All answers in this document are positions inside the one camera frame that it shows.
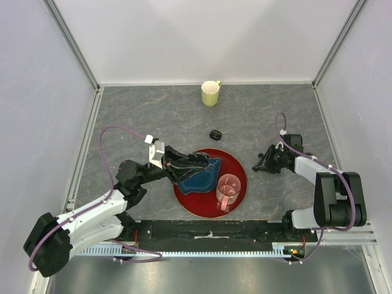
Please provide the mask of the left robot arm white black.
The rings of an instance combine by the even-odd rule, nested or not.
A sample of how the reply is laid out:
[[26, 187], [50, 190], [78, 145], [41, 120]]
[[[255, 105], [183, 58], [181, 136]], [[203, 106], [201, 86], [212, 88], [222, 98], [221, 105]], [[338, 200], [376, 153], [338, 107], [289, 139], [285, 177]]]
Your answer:
[[138, 205], [147, 191], [143, 184], [167, 178], [176, 186], [205, 176], [211, 159], [207, 153], [182, 154], [157, 141], [149, 146], [149, 161], [120, 163], [108, 192], [71, 212], [41, 215], [34, 224], [23, 249], [28, 268], [50, 277], [81, 251], [102, 241], [130, 240], [135, 221], [127, 210]]

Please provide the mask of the black earbud case gold rim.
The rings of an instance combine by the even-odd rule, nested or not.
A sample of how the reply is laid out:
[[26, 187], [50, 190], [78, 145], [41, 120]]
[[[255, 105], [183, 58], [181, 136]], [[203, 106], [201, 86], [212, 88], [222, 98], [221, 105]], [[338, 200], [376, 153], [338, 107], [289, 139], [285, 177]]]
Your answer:
[[222, 133], [219, 132], [218, 130], [212, 130], [209, 133], [209, 137], [215, 141], [219, 141], [222, 138]]

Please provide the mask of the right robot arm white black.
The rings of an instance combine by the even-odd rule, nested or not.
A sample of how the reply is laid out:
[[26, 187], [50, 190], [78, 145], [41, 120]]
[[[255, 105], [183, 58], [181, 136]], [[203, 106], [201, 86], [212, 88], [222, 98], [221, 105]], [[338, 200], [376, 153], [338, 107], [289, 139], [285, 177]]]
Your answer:
[[283, 168], [302, 176], [314, 185], [313, 205], [289, 210], [282, 218], [281, 235], [294, 241], [303, 229], [333, 229], [337, 231], [362, 227], [367, 221], [361, 177], [356, 172], [336, 170], [303, 152], [300, 134], [283, 134], [281, 141], [270, 145], [252, 167], [255, 172], [279, 174]]

